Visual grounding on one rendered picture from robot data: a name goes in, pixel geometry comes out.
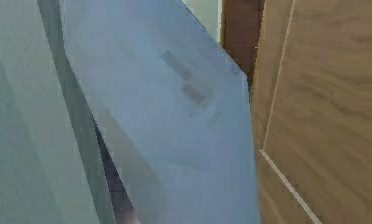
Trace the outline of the pale blue room door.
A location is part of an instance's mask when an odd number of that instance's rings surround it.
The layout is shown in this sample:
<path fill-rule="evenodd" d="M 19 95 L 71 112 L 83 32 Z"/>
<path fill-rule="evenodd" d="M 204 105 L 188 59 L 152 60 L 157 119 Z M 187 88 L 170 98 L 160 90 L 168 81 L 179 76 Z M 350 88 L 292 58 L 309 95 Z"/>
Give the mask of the pale blue room door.
<path fill-rule="evenodd" d="M 183 0 L 59 0 L 140 224 L 261 224 L 246 75 Z"/>

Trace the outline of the light brown wooden door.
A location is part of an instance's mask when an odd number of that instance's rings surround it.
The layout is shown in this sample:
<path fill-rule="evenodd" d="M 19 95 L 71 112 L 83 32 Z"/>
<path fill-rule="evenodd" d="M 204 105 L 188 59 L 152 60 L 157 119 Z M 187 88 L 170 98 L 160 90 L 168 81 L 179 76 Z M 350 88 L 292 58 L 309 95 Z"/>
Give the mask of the light brown wooden door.
<path fill-rule="evenodd" d="M 372 224 L 372 0 L 264 0 L 257 147 L 309 224 Z"/>

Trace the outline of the dark brown door frame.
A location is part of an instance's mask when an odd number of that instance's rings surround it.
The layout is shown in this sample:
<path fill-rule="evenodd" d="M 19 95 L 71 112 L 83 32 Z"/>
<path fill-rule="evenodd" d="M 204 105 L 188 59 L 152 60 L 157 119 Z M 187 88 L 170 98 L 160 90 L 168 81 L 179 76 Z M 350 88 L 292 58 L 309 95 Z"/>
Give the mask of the dark brown door frame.
<path fill-rule="evenodd" d="M 254 70 L 265 0 L 223 0 L 221 43 L 246 74 L 248 85 Z"/>

